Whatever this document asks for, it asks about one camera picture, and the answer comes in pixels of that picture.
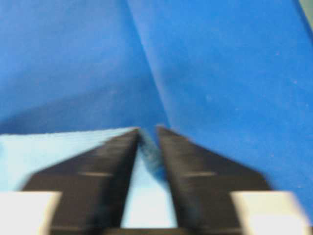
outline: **blue background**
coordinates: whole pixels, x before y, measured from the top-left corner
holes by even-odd
[[[313,35],[295,0],[2,0],[0,133],[164,124],[313,219]]]

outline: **white block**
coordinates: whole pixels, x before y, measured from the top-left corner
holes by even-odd
[[[296,197],[286,191],[231,193],[244,235],[311,235]]]
[[[0,234],[48,235],[60,192],[1,192]]]

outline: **light blue cloth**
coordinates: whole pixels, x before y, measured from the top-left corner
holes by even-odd
[[[0,191],[20,189],[31,174],[102,145],[130,128],[35,135],[0,135]],[[140,131],[139,148],[122,220],[123,227],[177,225],[171,194],[152,175],[162,164],[159,149]]]

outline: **blue fabric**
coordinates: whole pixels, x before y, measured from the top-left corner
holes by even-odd
[[[297,0],[3,0],[0,133],[164,124],[313,219],[313,36]]]

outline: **light blue towel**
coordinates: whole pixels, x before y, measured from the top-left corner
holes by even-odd
[[[18,190],[33,172],[93,149],[131,130],[134,128],[0,135],[0,191]],[[169,189],[152,176],[162,166],[160,150],[142,131],[140,136],[122,226],[175,227],[177,223]]]

